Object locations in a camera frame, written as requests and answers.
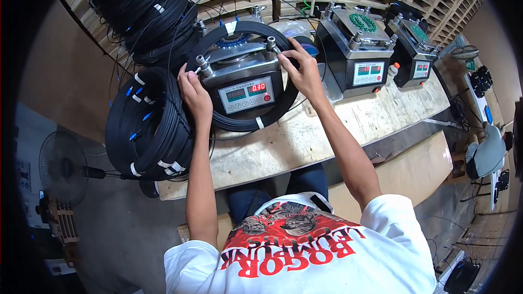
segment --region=red digital readout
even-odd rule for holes
[[[256,92],[256,91],[261,91],[261,90],[265,90],[265,83],[260,83],[260,84],[253,85],[251,87],[251,91],[250,92]]]

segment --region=man's arm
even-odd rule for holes
[[[289,41],[295,50],[283,52],[278,55],[278,59],[289,73],[294,85],[316,110],[336,156],[343,181],[363,211],[372,199],[381,195],[376,170],[358,141],[345,128],[330,106],[323,92],[316,60],[296,40],[289,38]],[[287,57],[293,57],[300,63],[299,71]]]
[[[180,69],[178,83],[196,124],[196,138],[187,185],[187,227],[191,240],[204,241],[218,248],[218,215],[209,162],[212,101],[196,74],[192,71],[185,72],[186,65]]]

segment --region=electric fan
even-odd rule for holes
[[[71,207],[84,198],[89,178],[103,179],[104,170],[87,166],[82,147],[69,133],[56,131],[49,134],[40,148],[40,179],[45,191]]]

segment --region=wooden workbench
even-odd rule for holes
[[[299,94],[296,103],[301,100]],[[333,107],[365,146],[442,112],[449,102],[431,71],[422,87],[400,90],[389,78],[377,94],[344,99]],[[280,175],[333,157],[320,119],[305,101],[262,130],[238,140],[217,141],[211,157],[214,189]],[[187,182],[158,182],[158,191],[162,200],[180,199],[187,194]]]

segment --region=cable spool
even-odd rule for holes
[[[122,178],[167,180],[188,174],[193,132],[176,78],[164,68],[138,72],[120,89],[107,118],[107,156]]]
[[[201,37],[190,0],[89,0],[132,59],[176,73]]]
[[[234,34],[238,35],[240,33],[257,34],[264,39],[267,39],[269,36],[274,36],[276,39],[276,46],[281,51],[292,49],[289,40],[283,34],[263,23],[251,21],[236,22]],[[200,42],[193,48],[193,51],[189,54],[187,70],[196,70],[196,56],[204,55],[212,46],[214,46],[214,44],[231,35],[232,34],[227,30],[227,24],[209,32],[200,40]],[[295,59],[289,59],[296,68],[300,67]],[[289,77],[287,79],[287,87],[285,88],[285,91],[281,97],[278,98],[276,105],[266,114],[250,120],[235,120],[214,111],[212,114],[212,122],[216,127],[226,131],[254,132],[258,129],[267,127],[282,118],[282,116],[291,108],[296,100],[297,94],[298,90]]]

